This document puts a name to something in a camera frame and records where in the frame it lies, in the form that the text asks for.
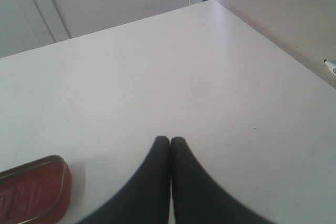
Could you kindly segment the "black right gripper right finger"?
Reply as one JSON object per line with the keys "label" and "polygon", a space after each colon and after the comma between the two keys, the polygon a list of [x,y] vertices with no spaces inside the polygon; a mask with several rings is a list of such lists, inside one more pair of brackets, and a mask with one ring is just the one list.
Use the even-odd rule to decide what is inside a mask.
{"label": "black right gripper right finger", "polygon": [[271,223],[223,190],[184,138],[171,139],[170,163],[176,223]]}

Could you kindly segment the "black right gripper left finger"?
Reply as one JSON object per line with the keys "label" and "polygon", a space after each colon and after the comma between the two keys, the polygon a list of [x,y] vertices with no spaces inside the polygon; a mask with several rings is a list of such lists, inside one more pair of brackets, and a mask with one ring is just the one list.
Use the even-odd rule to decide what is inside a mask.
{"label": "black right gripper left finger", "polygon": [[169,223],[170,196],[170,140],[158,136],[127,183],[80,223]]}

